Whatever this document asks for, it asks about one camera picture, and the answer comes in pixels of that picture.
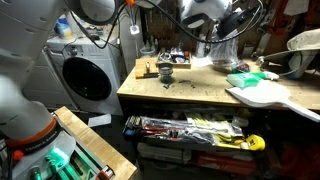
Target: plastic bag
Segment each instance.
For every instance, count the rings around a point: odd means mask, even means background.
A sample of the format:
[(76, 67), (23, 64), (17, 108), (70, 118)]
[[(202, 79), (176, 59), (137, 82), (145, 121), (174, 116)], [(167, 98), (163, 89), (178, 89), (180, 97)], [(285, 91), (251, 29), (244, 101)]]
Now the plastic bag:
[[(238, 31), (234, 30), (225, 38), (232, 37), (237, 33)], [(218, 37), (215, 37), (212, 40), (214, 41), (219, 39)], [(238, 37), (226, 42), (212, 44), (208, 57), (215, 65), (234, 67), (239, 63), (237, 51)]]

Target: washing machine door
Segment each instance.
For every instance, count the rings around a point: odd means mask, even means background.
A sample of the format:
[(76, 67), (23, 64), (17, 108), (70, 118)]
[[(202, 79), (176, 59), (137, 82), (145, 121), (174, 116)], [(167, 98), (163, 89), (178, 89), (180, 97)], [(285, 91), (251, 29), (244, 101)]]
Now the washing machine door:
[(80, 57), (67, 59), (62, 74), (69, 87), (79, 96), (92, 101), (108, 98), (111, 83), (108, 76), (97, 65)]

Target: wooden workbench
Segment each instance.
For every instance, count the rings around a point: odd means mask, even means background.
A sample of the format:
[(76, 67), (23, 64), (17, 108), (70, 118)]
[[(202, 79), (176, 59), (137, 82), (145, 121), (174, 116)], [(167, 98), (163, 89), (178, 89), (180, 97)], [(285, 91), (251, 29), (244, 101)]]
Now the wooden workbench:
[(103, 163), (114, 170), (116, 174), (114, 180), (134, 178), (137, 168), (70, 110), (62, 107), (55, 111), (55, 114)]
[[(259, 71), (252, 61), (248, 64), (251, 72)], [(172, 74), (174, 82), (169, 89), (165, 89), (159, 78), (136, 79), (133, 69), (117, 94), (119, 98), (247, 107), (226, 92), (226, 88), (232, 87), (226, 81), (226, 76), (230, 73), (229, 69), (214, 65), (205, 67), (193, 65), (191, 69), (174, 69)], [(178, 83), (180, 80), (191, 80), (194, 88), (190, 83)], [(306, 74), (299, 81), (280, 79), (278, 83), (291, 91), (291, 101), (311, 110), (320, 110), (319, 75)], [(270, 108), (285, 107), (275, 105)]]

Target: green object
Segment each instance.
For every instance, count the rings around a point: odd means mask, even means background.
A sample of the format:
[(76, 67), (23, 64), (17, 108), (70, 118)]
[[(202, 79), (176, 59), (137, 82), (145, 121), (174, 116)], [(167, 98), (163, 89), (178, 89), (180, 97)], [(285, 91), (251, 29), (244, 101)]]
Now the green object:
[(233, 86), (245, 88), (248, 86), (256, 86), (261, 79), (265, 79), (266, 74), (263, 72), (259, 73), (239, 73), (239, 74), (228, 74), (227, 81)]

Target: white paddle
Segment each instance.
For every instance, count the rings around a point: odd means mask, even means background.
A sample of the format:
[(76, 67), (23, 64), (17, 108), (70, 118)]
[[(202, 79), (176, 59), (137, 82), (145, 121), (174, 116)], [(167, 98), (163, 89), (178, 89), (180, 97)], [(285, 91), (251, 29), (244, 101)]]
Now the white paddle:
[(246, 87), (244, 89), (233, 87), (228, 88), (227, 91), (249, 106), (266, 107), (275, 103), (281, 103), (301, 116), (315, 122), (320, 122), (319, 114), (290, 101), (288, 99), (290, 97), (290, 91), (280, 84), (260, 80), (257, 86)]

